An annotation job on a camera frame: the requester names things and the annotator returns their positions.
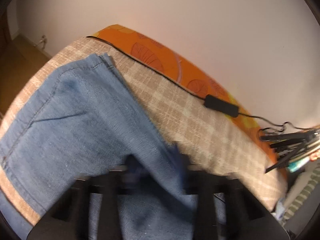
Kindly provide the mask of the orange patterned bed sheet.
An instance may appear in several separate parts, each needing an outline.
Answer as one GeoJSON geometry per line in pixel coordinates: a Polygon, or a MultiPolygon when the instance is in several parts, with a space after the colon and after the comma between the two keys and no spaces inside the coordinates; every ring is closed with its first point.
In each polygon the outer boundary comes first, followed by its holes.
{"type": "Polygon", "coordinates": [[[210,94],[227,103],[239,103],[214,78],[196,65],[137,31],[114,24],[87,37],[112,46],[199,100],[203,101],[210,94]]]}

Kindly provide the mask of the beige plaid bed blanket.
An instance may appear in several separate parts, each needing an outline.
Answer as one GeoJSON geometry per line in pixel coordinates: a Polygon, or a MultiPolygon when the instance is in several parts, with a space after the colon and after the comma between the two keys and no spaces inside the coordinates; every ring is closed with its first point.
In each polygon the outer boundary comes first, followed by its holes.
{"type": "Polygon", "coordinates": [[[5,114],[1,133],[7,131],[18,111],[54,70],[103,53],[115,61],[117,70],[167,142],[176,142],[184,154],[209,172],[235,173],[267,209],[275,207],[285,194],[287,182],[279,172],[264,172],[271,159],[254,143],[255,133],[246,135],[229,117],[205,108],[199,99],[157,72],[92,38],[81,38],[65,47],[27,82],[5,114]]]}

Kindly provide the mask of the green white leaf throw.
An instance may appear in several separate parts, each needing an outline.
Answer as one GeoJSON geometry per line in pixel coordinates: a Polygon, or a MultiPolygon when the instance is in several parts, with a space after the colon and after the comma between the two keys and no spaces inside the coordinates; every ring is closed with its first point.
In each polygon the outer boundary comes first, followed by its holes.
{"type": "Polygon", "coordinates": [[[293,218],[319,184],[319,164],[302,172],[284,198],[278,200],[272,215],[281,226],[293,218]]]}

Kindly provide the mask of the light blue denim pants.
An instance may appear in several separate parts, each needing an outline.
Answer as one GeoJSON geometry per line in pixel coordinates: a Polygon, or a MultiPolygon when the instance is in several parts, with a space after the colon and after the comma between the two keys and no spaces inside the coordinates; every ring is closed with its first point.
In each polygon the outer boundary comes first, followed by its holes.
{"type": "Polygon", "coordinates": [[[108,55],[50,74],[1,139],[1,168],[35,212],[29,222],[1,193],[1,239],[28,239],[78,178],[103,175],[132,155],[139,181],[118,196],[123,239],[193,239],[197,196],[184,192],[167,143],[108,55]]]}

